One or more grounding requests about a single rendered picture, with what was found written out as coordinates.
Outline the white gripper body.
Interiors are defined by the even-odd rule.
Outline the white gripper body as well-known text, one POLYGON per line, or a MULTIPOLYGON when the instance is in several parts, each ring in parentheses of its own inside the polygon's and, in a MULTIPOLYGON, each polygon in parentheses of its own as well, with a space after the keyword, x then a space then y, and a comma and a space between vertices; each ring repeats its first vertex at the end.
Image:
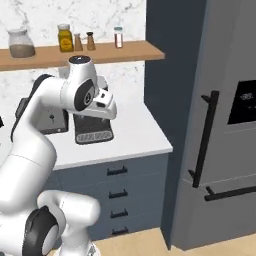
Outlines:
POLYGON ((113 120, 117 116, 117 106, 114 101, 106 107, 99 107, 93 102, 83 111, 73 111, 73 114, 113 120))

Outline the wooden wall shelf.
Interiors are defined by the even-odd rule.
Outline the wooden wall shelf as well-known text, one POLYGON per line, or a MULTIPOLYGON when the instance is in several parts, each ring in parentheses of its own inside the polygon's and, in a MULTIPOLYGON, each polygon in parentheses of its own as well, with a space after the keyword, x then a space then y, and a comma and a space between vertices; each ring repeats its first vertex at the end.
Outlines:
POLYGON ((81 52, 67 53, 61 53, 58 46, 37 47, 36 55, 30 58, 12 58, 8 49, 0 49, 0 71, 62 67, 73 55, 88 55, 96 64, 165 58, 165 54, 148 41, 127 41, 120 49, 113 43, 97 43, 94 51, 83 46, 81 52))

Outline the dark blue fridge side panel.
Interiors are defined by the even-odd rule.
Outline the dark blue fridge side panel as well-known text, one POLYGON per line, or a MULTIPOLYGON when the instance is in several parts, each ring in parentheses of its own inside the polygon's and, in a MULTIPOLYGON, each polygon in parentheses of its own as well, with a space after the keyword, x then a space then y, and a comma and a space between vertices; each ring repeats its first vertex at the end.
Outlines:
POLYGON ((207 0, 147 0, 146 40, 165 58, 145 63, 144 102, 173 146, 161 231, 172 244, 174 212, 207 0))

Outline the glass jar with brown contents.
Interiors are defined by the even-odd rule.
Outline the glass jar with brown contents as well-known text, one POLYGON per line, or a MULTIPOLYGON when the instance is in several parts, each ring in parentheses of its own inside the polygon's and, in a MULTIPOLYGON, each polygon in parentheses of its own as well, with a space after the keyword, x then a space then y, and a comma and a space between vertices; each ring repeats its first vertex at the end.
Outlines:
POLYGON ((25 28, 12 29, 9 34, 9 50, 13 58, 29 58, 35 55, 35 48, 25 28))

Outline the yellow jar with grey lid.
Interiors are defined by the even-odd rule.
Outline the yellow jar with grey lid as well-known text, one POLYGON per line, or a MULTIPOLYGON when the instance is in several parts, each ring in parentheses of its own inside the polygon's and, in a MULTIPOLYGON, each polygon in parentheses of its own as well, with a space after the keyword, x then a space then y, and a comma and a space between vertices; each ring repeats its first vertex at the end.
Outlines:
POLYGON ((73 52, 73 37, 69 24, 58 25, 58 41, 61 52, 73 52))

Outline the silver and black toaster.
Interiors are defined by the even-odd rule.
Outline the silver and black toaster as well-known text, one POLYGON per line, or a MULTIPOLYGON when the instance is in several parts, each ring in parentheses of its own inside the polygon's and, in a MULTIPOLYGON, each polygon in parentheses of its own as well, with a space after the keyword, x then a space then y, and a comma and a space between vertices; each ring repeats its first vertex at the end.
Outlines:
POLYGON ((68 131, 69 115, 66 110, 55 107, 45 108, 38 123, 37 129, 45 135, 68 131))

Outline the blue-grey drawer front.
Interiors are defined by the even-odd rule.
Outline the blue-grey drawer front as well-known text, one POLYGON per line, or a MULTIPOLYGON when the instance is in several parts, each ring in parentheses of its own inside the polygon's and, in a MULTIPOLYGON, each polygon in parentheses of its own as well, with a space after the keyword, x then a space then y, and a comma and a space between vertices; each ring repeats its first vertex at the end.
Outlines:
POLYGON ((84 194, 97 198, 102 204, 138 199, 145 196, 160 194, 164 190, 165 180, 160 175, 144 175, 138 178, 130 178, 114 182, 104 182, 100 184, 87 185, 81 188, 84 194), (109 199, 108 195, 122 192, 125 189, 128 196, 109 199))
POLYGON ((165 173, 168 155, 158 154, 146 157, 130 158, 116 162, 105 162, 88 166, 79 166, 54 171, 45 187, 66 190, 69 188, 99 184, 102 182, 127 180, 148 174, 165 173), (116 170, 125 166, 127 173, 107 176, 107 169, 116 170))
POLYGON ((156 197, 143 197, 139 199, 131 199, 119 202, 112 202, 104 205, 101 210, 101 215, 98 221, 107 221, 110 218, 110 213, 118 213, 126 209, 128 211, 127 218, 138 217, 142 215, 157 214, 162 216, 162 203, 156 197))
POLYGON ((109 219, 98 221, 95 225, 88 228, 89 236, 92 240, 101 240, 111 236, 112 229, 120 230, 127 227, 129 233, 159 227, 161 217, 157 214, 142 215, 132 218, 109 219))

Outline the grey fridge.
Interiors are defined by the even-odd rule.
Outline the grey fridge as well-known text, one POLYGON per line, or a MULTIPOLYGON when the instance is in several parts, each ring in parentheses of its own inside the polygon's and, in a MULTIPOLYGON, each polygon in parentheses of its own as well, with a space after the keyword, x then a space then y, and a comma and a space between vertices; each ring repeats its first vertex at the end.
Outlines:
POLYGON ((208 0, 190 109, 172 243, 182 250, 256 233, 256 0, 208 0), (208 104, 219 99, 201 180, 192 186, 208 104))

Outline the black coffee machine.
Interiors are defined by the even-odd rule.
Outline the black coffee machine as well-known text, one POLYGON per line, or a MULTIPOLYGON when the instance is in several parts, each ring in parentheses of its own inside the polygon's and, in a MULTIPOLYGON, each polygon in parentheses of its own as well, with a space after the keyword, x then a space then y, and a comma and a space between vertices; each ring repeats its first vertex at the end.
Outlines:
MULTIPOLYGON (((114 101, 113 95, 94 85, 87 78, 77 89, 74 99, 75 111, 83 111, 95 102, 99 107, 106 107, 114 101)), ((79 145, 107 142, 114 138, 108 119, 73 114, 75 142, 79 145)))

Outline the brown shaker with dark cap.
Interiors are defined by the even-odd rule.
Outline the brown shaker with dark cap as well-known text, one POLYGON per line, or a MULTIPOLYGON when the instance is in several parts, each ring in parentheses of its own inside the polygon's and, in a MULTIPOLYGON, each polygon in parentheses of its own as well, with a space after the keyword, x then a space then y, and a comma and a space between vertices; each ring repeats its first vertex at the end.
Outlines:
POLYGON ((93 51, 96 49, 92 32, 87 32, 87 49, 89 51, 93 51))

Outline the clear spice jar white lid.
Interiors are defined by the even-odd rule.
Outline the clear spice jar white lid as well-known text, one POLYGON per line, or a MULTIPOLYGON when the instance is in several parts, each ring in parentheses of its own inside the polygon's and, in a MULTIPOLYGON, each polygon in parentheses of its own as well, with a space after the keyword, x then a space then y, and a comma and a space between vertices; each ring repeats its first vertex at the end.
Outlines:
POLYGON ((123 29, 121 27, 114 28, 114 40, 116 48, 123 47, 123 29))

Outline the brown shaker with silver cap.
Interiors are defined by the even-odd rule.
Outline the brown shaker with silver cap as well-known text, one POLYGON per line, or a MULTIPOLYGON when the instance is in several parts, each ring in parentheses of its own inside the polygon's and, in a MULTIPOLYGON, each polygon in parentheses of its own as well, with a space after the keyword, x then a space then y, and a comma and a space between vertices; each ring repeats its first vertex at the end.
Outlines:
POLYGON ((80 34, 79 33, 75 33, 74 34, 74 50, 75 51, 82 51, 83 50, 83 46, 82 46, 82 42, 81 42, 81 38, 80 38, 80 34))

